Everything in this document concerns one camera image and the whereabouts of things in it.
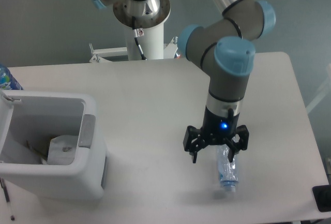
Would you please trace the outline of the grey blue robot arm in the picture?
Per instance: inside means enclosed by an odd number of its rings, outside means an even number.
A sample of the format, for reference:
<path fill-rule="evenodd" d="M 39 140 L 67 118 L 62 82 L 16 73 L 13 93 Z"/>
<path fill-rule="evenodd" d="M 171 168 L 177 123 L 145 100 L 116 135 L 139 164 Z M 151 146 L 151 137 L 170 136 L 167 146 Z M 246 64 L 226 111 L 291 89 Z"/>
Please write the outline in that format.
<path fill-rule="evenodd" d="M 126 31 L 130 60 L 162 59 L 163 37 L 151 29 L 161 28 L 170 15 L 169 0 L 92 0 L 99 8 L 113 7 Z M 187 26 L 177 40 L 183 57 L 209 78 L 207 102 L 201 128 L 188 126 L 184 150 L 193 159 L 209 145 L 227 145 L 228 160 L 247 149 L 249 131 L 238 125 L 240 108 L 253 69 L 252 41 L 275 26 L 273 7 L 266 1 L 214 0 L 222 19 L 209 27 Z"/>

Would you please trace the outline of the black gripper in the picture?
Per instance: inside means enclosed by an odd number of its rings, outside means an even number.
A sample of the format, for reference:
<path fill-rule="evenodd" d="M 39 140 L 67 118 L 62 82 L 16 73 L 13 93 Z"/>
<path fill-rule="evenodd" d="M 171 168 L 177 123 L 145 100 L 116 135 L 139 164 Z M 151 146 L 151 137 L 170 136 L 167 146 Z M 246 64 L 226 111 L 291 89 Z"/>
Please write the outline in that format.
<path fill-rule="evenodd" d="M 188 126 L 183 140 L 184 151 L 197 162 L 198 152 L 209 145 L 227 145 L 228 161 L 233 162 L 239 151 L 248 148 L 249 131 L 246 125 L 236 127 L 239 115 L 229 108 L 225 116 L 213 113 L 205 107 L 201 128 Z"/>

